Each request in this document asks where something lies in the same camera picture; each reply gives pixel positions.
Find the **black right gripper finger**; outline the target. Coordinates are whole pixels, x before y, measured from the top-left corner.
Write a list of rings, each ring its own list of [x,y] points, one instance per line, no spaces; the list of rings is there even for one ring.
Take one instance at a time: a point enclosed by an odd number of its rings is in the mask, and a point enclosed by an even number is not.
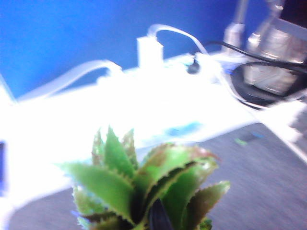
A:
[[[172,230],[173,226],[160,199],[157,199],[149,209],[149,229]]]

